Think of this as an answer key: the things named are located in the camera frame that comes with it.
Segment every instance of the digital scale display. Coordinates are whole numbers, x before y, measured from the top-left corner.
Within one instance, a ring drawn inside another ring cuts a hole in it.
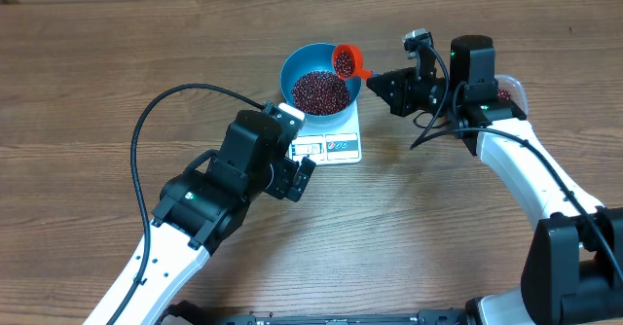
[[[357,104],[345,122],[331,126],[305,125],[290,144],[288,157],[295,162],[308,158],[316,165],[359,163],[361,137]]]
[[[317,155],[322,152],[322,144],[293,144],[292,155]]]

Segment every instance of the kidney beans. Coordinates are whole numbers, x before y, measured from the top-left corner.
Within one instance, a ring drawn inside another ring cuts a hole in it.
[[[497,99],[498,100],[506,100],[510,101],[513,99],[513,96],[510,94],[510,91],[502,88],[497,89]]]
[[[331,72],[311,72],[301,77],[292,90],[294,106],[317,116],[338,113],[350,104],[347,83]]]
[[[354,61],[348,52],[341,52],[335,58],[333,68],[336,73],[342,77],[350,77],[354,72]]]

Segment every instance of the black cable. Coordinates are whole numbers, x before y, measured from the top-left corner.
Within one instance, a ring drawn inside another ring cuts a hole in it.
[[[184,169],[184,172],[182,173],[182,175],[188,175],[188,174],[194,172],[195,169],[199,168],[200,165],[202,165],[207,160],[209,160],[212,157],[217,156],[217,155],[218,155],[218,151],[216,151],[216,150],[207,150],[207,151],[205,151],[201,155],[197,156],[197,158],[194,159],[192,162],[188,163],[188,165],[186,166],[186,169]]]
[[[437,122],[437,119],[439,118],[439,115],[441,114],[441,109],[446,104],[446,97],[448,96],[448,89],[450,88],[450,74],[448,73],[448,69],[446,68],[446,64],[444,63],[444,60],[441,58],[439,53],[437,53],[437,51],[435,51],[431,46],[426,44],[426,45],[423,45],[423,47],[428,49],[431,53],[433,53],[435,55],[435,58],[437,59],[437,62],[439,62],[439,66],[441,67],[441,70],[444,73],[444,78],[446,79],[446,89],[444,90],[444,96],[441,98],[441,103],[439,104],[439,107],[437,108],[437,112],[435,112],[435,115],[432,117],[432,119],[430,119],[430,122],[428,122],[428,126],[426,126],[424,131],[420,134],[420,136],[418,136],[418,139],[416,139],[416,143],[418,144],[423,140],[423,138],[432,129],[435,122]]]
[[[458,116],[458,109],[457,109],[458,91],[460,90],[460,87],[466,86],[466,85],[467,85],[467,82],[465,81],[461,81],[460,83],[458,83],[457,87],[455,88],[455,92],[452,95],[452,113],[455,116]]]
[[[108,320],[107,324],[108,325],[112,325],[115,323],[115,321],[117,321],[117,319],[119,318],[119,316],[121,315],[121,313],[124,311],[124,309],[126,308],[126,306],[129,303],[129,300],[132,298],[132,296],[134,295],[134,292],[136,291],[136,288],[138,288],[138,285],[140,285],[141,280],[143,279],[143,274],[145,273],[145,269],[147,269],[147,262],[149,261],[149,250],[151,247],[151,234],[150,234],[150,230],[149,230],[149,216],[147,214],[147,208],[145,207],[145,199],[143,198],[143,191],[140,188],[140,181],[138,180],[138,169],[136,168],[136,146],[138,144],[138,134],[140,133],[141,128],[143,127],[143,123],[145,123],[145,119],[147,118],[147,115],[149,115],[149,113],[152,111],[152,109],[165,97],[182,91],[182,90],[189,90],[189,89],[203,89],[203,90],[214,90],[214,91],[218,91],[221,93],[224,93],[226,95],[229,95],[231,97],[234,97],[240,101],[244,101],[246,103],[248,103],[249,105],[253,106],[253,107],[257,107],[259,109],[264,109],[264,106],[245,97],[242,96],[236,92],[233,92],[231,90],[226,90],[224,88],[220,88],[220,87],[216,87],[213,85],[209,85],[209,84],[201,84],[201,83],[196,83],[196,84],[186,84],[186,85],[182,85],[182,86],[177,86],[175,88],[172,88],[170,90],[167,90],[163,93],[161,93],[160,95],[156,96],[155,99],[152,100],[152,102],[149,103],[149,105],[147,105],[147,107],[145,108],[145,110],[143,111],[143,113],[140,115],[140,117],[138,118],[138,122],[136,122],[136,126],[134,127],[134,134],[132,135],[132,142],[131,145],[129,147],[129,166],[131,168],[132,171],[132,182],[134,183],[134,190],[136,191],[136,199],[138,200],[138,208],[140,210],[140,216],[141,219],[143,221],[143,233],[144,233],[144,248],[143,248],[143,260],[140,263],[140,268],[138,269],[138,273],[136,274],[136,277],[134,278],[134,282],[132,283],[131,287],[128,290],[128,293],[126,294],[126,296],[124,297],[124,299],[122,300],[121,304],[119,305],[119,307],[117,307],[117,310],[115,310],[115,312],[113,313],[113,315],[110,317],[110,320]]]
[[[426,114],[431,115],[430,112],[426,112],[426,111],[421,111],[420,113],[418,113],[418,115],[413,119],[414,126],[420,128],[420,129],[426,129],[426,126],[422,126],[421,124],[418,123],[418,118],[421,115],[426,115]],[[439,129],[439,128],[442,128],[444,126],[449,126],[450,123],[451,123],[450,121],[446,121],[446,122],[442,123],[441,125],[432,126],[431,129]]]
[[[467,128],[463,128],[463,129],[449,129],[449,130],[437,131],[436,133],[428,135],[427,137],[423,138],[421,140],[421,142],[418,143],[418,144],[416,144],[414,142],[413,145],[411,145],[411,149],[413,150],[417,146],[425,143],[426,141],[438,138],[440,136],[449,135],[449,134],[464,133],[464,132],[487,132],[487,133],[499,135],[499,136],[505,137],[507,139],[516,141],[519,144],[521,144],[522,146],[524,146],[525,148],[527,148],[528,150],[530,150],[541,161],[541,163],[543,163],[543,166],[545,167],[545,169],[547,169],[547,171],[552,176],[552,178],[554,179],[556,184],[558,184],[558,186],[561,188],[561,190],[563,191],[563,193],[565,194],[565,196],[567,197],[569,202],[571,202],[573,207],[580,213],[580,215],[586,220],[588,225],[591,227],[591,230],[593,230],[593,233],[597,237],[597,240],[599,241],[600,246],[602,247],[603,252],[606,254],[608,260],[612,264],[612,268],[616,272],[616,274],[619,277],[619,279],[621,280],[621,282],[623,282],[623,271],[621,270],[621,267],[619,266],[618,262],[616,261],[616,258],[614,257],[614,253],[612,253],[612,249],[607,244],[607,241],[605,240],[605,237],[602,234],[602,232],[600,231],[600,229],[597,227],[597,225],[595,224],[593,219],[591,219],[591,216],[584,209],[584,207],[582,207],[580,202],[577,201],[577,199],[575,198],[575,195],[573,194],[573,192],[568,189],[567,185],[565,184],[563,179],[561,179],[561,177],[558,175],[558,173],[556,172],[556,169],[554,169],[552,164],[549,161],[547,161],[545,156],[543,156],[543,154],[541,154],[540,151],[538,151],[535,147],[533,147],[531,145],[531,143],[528,142],[527,139],[522,139],[522,138],[520,138],[518,136],[515,136],[513,134],[509,134],[509,133],[507,133],[505,131],[501,131],[501,130],[497,130],[497,129],[467,127]]]

